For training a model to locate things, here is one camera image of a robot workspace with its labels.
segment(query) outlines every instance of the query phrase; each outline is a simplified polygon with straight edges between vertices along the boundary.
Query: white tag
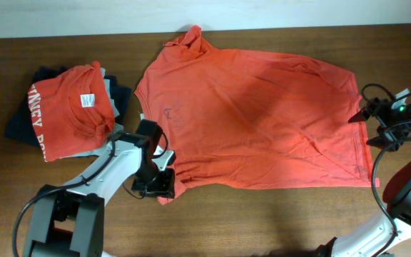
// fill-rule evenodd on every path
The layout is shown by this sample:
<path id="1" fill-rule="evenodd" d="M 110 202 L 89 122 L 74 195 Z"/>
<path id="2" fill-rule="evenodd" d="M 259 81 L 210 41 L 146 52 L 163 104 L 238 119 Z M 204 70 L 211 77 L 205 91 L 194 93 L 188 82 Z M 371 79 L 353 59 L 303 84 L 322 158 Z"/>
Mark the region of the white tag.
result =
<path id="1" fill-rule="evenodd" d="M 84 94 L 80 95 L 80 102 L 82 107 L 93 107 L 94 106 L 94 94 Z"/>
<path id="2" fill-rule="evenodd" d="M 406 95 L 406 94 L 408 94 L 408 93 L 410 93 L 410 90 L 404 89 L 404 90 L 402 90 L 401 92 L 399 92 L 398 94 L 396 94 L 395 97 L 396 97 L 396 99 L 398 99 L 398 98 L 400 98 L 401 96 L 404 96 L 404 95 Z M 391 109 L 397 109 L 397 108 L 399 108 L 400 106 L 403 106 L 403 105 L 405 104 L 405 99 L 407 99 L 407 98 L 400 99 L 399 101 L 393 103 L 392 106 L 391 106 Z"/>

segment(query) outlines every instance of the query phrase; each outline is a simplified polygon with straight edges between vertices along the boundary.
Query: black fabric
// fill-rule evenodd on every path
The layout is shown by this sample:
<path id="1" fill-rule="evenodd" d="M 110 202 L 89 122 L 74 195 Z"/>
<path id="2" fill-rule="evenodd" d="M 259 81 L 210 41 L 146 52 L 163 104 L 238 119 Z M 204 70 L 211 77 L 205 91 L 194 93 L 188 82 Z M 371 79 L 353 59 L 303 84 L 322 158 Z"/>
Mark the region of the black fabric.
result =
<path id="1" fill-rule="evenodd" d="M 46 79 L 52 79 L 56 76 L 67 71 L 67 68 L 61 67 L 59 70 L 48 69 L 41 67 L 34 75 L 32 83 L 43 81 Z M 111 98 L 114 100 L 114 104 L 119 116 L 115 118 L 115 122 L 122 124 L 126 115 L 126 109 L 128 108 L 129 98 L 131 96 L 131 89 L 117 85 L 117 79 L 115 76 L 105 76 L 105 79 L 110 80 L 110 93 Z M 32 146 L 39 146 L 39 142 L 36 138 L 36 133 L 31 121 L 31 112 L 28 107 L 28 96 L 25 95 L 23 101 L 20 103 L 16 113 L 11 117 L 4 130 L 4 136 L 7 138 L 23 141 Z"/>

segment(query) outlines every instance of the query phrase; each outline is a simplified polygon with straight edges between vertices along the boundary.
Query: wooden table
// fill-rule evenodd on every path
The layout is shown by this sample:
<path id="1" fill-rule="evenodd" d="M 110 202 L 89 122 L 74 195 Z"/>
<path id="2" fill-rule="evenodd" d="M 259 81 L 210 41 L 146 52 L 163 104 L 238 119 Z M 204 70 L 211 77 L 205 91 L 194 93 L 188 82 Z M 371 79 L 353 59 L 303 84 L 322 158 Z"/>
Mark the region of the wooden table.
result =
<path id="1" fill-rule="evenodd" d="M 45 163 L 39 149 L 3 137 L 33 73 L 41 65 L 98 60 L 121 85 L 135 89 L 162 43 L 177 35 L 0 39 L 0 256 L 11 255 L 16 215 L 38 189 L 45 183 L 61 185 L 94 159 Z M 393 92 L 411 89 L 411 25 L 220 31 L 204 37 L 221 49 L 311 56 L 355 72 L 360 88 L 379 82 Z M 133 97 L 124 123 L 128 131 L 137 126 L 139 111 Z M 376 123 L 369 122 L 370 136 L 375 129 Z M 373 157 L 377 152 L 372 150 Z M 382 184 L 409 160 L 411 144 L 388 154 L 379 170 Z M 138 201 L 120 189 L 106 207 L 104 248 L 118 256 L 250 256 L 278 248 L 310 249 L 352 231 L 376 210 L 369 188 L 250 191 L 210 185 L 189 190 L 167 206 L 154 199 Z M 29 216 L 19 231 L 19 251 Z M 411 256 L 411 240 L 392 252 Z"/>

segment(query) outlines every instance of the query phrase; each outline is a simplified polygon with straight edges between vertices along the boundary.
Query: red cloth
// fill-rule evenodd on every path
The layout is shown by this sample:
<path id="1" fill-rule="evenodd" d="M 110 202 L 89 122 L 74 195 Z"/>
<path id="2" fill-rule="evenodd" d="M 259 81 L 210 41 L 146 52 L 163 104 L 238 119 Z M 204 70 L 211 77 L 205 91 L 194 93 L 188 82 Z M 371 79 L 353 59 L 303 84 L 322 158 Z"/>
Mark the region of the red cloth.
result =
<path id="1" fill-rule="evenodd" d="M 198 26 L 164 46 L 135 93 L 176 151 L 176 196 L 210 183 L 370 186 L 365 124 L 347 123 L 360 110 L 351 72 L 305 56 L 216 49 Z"/>
<path id="2" fill-rule="evenodd" d="M 82 107 L 82 94 L 94 94 L 93 107 Z M 33 84 L 28 105 L 45 161 L 99 148 L 113 130 L 111 102 L 97 61 Z"/>

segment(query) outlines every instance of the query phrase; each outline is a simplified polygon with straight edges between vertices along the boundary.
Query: wooden surface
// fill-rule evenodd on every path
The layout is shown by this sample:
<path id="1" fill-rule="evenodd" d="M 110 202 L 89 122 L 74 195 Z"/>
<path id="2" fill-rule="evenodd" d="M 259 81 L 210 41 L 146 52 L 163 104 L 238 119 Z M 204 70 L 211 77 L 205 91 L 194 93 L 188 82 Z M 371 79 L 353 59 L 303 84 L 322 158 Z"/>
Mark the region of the wooden surface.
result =
<path id="1" fill-rule="evenodd" d="M 11 255 L 14 220 L 37 190 L 45 183 L 61 185 L 93 160 L 45 163 L 39 149 L 3 137 L 32 74 L 41 65 L 98 60 L 121 85 L 134 89 L 162 43 L 177 35 L 0 39 L 0 256 Z M 359 87 L 379 82 L 393 92 L 411 89 L 411 25 L 222 31 L 204 37 L 222 49 L 311 56 L 355 72 Z M 129 131 L 137 126 L 140 110 L 137 98 L 131 98 L 124 123 Z M 374 136 L 375 122 L 367 127 Z M 388 154 L 379 170 L 382 184 L 410 159 L 411 144 Z M 106 207 L 104 248 L 118 256 L 250 256 L 278 248 L 311 249 L 352 231 L 375 211 L 369 188 L 250 191 L 210 185 L 188 190 L 167 206 L 136 200 L 120 188 Z M 19 231 L 19 250 L 29 217 Z M 411 240 L 392 252 L 411 256 Z"/>

